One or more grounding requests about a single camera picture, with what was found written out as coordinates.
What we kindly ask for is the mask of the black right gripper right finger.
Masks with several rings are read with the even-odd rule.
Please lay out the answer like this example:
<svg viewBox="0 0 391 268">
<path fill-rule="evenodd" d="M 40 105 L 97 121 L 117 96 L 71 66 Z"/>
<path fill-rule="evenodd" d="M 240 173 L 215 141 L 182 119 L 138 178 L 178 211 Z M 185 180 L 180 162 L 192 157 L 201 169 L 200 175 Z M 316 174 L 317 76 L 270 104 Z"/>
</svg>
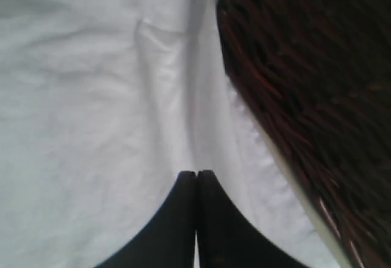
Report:
<svg viewBox="0 0 391 268">
<path fill-rule="evenodd" d="M 250 224 L 211 170 L 197 175 L 197 241 L 200 267 L 302 267 Z"/>
</svg>

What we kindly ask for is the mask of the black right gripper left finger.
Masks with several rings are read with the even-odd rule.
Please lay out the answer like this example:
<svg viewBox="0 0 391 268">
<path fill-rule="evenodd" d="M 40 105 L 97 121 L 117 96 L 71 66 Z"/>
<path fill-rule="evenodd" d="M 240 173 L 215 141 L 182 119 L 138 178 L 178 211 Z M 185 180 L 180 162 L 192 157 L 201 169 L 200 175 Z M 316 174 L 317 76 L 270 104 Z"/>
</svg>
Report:
<svg viewBox="0 0 391 268">
<path fill-rule="evenodd" d="M 180 172 L 152 219 L 98 268 L 186 268 L 194 265 L 196 236 L 194 172 Z"/>
</svg>

